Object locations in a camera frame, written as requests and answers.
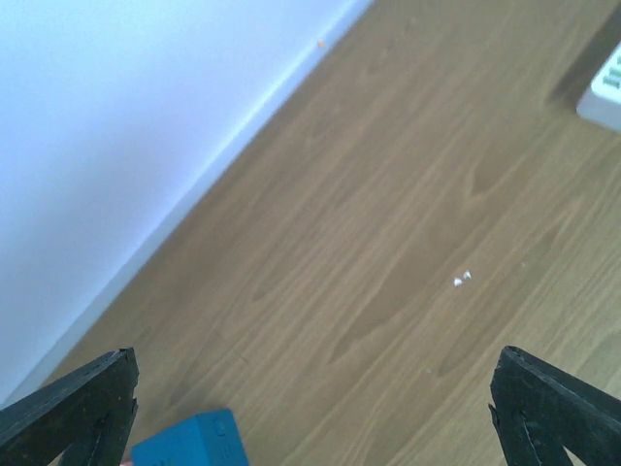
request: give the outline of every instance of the blue box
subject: blue box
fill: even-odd
[[[190,417],[132,448],[134,466],[249,466],[231,410]]]

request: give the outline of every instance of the white object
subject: white object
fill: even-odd
[[[601,126],[621,131],[621,44],[591,81],[577,112]]]
[[[45,380],[370,3],[3,2],[0,404]]]

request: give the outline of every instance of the wooden floor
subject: wooden floor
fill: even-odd
[[[253,466],[500,465],[508,344],[621,396],[616,7],[378,1],[58,373],[133,346],[131,443],[229,406]]]

